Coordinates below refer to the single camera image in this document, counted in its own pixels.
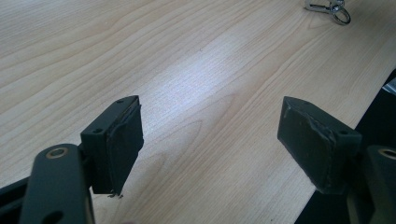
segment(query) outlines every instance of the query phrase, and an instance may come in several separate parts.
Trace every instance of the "light wood surface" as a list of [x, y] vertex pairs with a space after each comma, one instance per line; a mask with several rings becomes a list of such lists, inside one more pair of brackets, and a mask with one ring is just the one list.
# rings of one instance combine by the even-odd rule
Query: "light wood surface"
[[392, 0], [346, 0], [348, 26], [303, 0], [1, 5], [0, 187], [140, 96], [146, 144], [98, 223], [292, 223], [314, 187], [276, 139], [283, 96], [355, 127], [396, 66]]

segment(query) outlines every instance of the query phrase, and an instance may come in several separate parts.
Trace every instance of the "black plastic part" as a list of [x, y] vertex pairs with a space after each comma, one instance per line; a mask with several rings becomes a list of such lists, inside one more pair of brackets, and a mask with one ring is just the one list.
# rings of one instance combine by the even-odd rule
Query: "black plastic part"
[[0, 189], [0, 223], [18, 223], [29, 178]]
[[144, 143], [140, 107], [138, 96], [120, 99], [81, 133], [94, 193], [120, 195]]
[[78, 147], [49, 147], [35, 157], [20, 223], [93, 223]]
[[396, 149], [372, 146], [363, 160], [375, 212], [371, 223], [395, 223], [396, 221]]
[[277, 138], [321, 193], [341, 194], [342, 171], [361, 135], [307, 101], [285, 97]]

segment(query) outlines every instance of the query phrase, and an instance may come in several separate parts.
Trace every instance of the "keyring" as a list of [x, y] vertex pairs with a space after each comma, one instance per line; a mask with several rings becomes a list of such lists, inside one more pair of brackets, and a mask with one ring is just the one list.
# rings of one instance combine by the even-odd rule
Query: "keyring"
[[[349, 13], [347, 12], [347, 10], [344, 8], [344, 7], [342, 7], [342, 6], [332, 6], [332, 4], [330, 5], [330, 9], [331, 9], [331, 12], [332, 12], [332, 17], [335, 19], [335, 21], [338, 23], [338, 24], [341, 24], [341, 25], [348, 25], [348, 24], [350, 24], [350, 15], [349, 15]], [[343, 14], [345, 17], [346, 17], [346, 20], [345, 21], [343, 21], [343, 20], [341, 20], [338, 16], [337, 16], [337, 13], [341, 13], [341, 14]]]

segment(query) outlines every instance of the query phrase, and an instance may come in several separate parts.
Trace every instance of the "hole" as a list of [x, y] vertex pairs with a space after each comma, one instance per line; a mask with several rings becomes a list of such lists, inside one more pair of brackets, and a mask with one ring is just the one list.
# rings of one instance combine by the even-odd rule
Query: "hole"
[[62, 218], [64, 217], [64, 213], [61, 211], [56, 211], [53, 213], [50, 213], [43, 219], [43, 224], [54, 224], [58, 223]]
[[396, 152], [390, 149], [382, 148], [378, 150], [379, 153], [387, 158], [396, 160]]
[[57, 159], [60, 158], [67, 153], [67, 147], [57, 147], [49, 151], [46, 155], [48, 159]]
[[103, 129], [95, 129], [93, 130], [93, 133], [101, 133]]

